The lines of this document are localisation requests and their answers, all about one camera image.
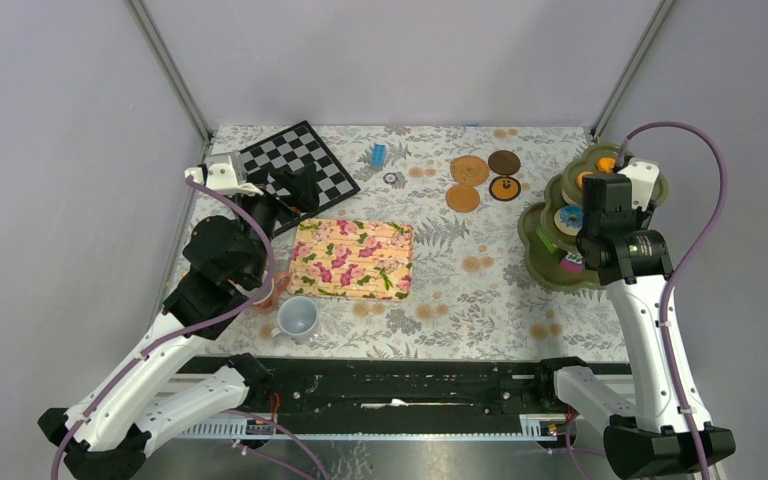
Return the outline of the blue donut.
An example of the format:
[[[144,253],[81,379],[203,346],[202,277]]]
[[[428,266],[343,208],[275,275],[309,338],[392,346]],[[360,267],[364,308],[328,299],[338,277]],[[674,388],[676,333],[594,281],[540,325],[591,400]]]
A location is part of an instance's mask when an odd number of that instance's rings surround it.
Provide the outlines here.
[[[575,237],[583,226],[583,211],[579,206],[565,205],[555,212],[553,222],[560,233]]]

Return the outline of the round brown cookie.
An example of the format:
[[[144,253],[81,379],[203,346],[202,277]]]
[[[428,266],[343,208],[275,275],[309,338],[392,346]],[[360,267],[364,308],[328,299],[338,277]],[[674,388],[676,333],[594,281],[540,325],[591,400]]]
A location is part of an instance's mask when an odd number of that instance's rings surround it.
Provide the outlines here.
[[[593,175],[592,171],[583,171],[580,174],[577,175],[575,183],[579,190],[582,190],[584,188],[584,180],[586,177]]]

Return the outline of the purple cake slice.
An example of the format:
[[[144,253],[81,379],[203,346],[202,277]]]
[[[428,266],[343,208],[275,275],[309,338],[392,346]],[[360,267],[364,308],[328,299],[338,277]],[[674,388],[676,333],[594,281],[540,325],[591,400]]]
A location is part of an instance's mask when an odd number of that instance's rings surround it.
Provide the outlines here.
[[[559,267],[570,274],[580,274],[584,270],[584,259],[578,253],[567,252],[560,261]]]

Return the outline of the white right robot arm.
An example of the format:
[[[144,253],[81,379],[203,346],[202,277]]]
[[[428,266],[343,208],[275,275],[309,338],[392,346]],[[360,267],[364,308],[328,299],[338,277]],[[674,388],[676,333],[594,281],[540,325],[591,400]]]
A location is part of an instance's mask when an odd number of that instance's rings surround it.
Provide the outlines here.
[[[533,396],[543,410],[568,405],[599,429],[608,463],[621,479],[708,479],[711,466],[735,453],[734,436],[713,424],[692,384],[673,297],[678,273],[665,239],[634,207],[632,192],[624,175],[585,177],[576,243],[620,320],[635,401],[618,397],[584,365],[538,379]]]

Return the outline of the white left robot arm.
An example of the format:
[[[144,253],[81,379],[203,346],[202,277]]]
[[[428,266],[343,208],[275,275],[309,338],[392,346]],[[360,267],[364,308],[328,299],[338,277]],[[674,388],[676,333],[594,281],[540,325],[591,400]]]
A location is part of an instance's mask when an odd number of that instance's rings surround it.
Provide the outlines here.
[[[69,408],[39,418],[56,446],[50,475],[129,479],[160,446],[202,420],[242,407],[275,405],[272,374],[254,356],[227,358],[207,380],[164,400],[157,392],[242,312],[272,293],[275,228],[319,204],[315,168],[264,169],[242,181],[229,164],[189,169],[186,184],[227,206],[193,228],[189,269],[141,340],[104,382]]]

